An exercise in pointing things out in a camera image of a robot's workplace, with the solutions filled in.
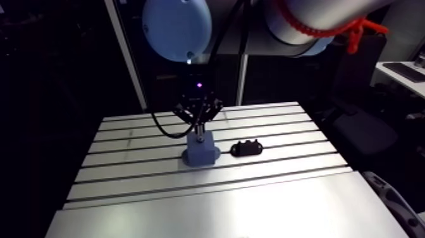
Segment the red cable tie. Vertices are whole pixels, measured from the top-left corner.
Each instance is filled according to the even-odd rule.
[[[366,20],[364,17],[351,21],[348,24],[333,30],[317,30],[317,29],[308,27],[307,25],[304,25],[302,22],[298,21],[289,11],[289,9],[287,8],[283,0],[274,0],[274,1],[278,5],[279,10],[282,13],[282,16],[285,18],[285,20],[293,28],[295,28],[296,30],[298,30],[299,32],[305,35],[309,35],[311,37],[332,37],[332,36],[344,33],[347,30],[350,30],[350,34],[349,34],[350,38],[348,40],[348,47],[347,47],[347,52],[349,54],[354,54],[357,52],[360,40],[363,36],[364,27],[371,28],[383,34],[386,34],[388,32],[388,29],[386,27],[376,24],[374,22],[370,22]]]

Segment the aluminum table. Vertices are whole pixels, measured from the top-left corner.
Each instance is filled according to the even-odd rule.
[[[222,155],[190,168],[149,115],[105,118],[46,237],[407,237],[298,103],[225,108],[206,129]],[[262,154],[230,155],[247,139]]]

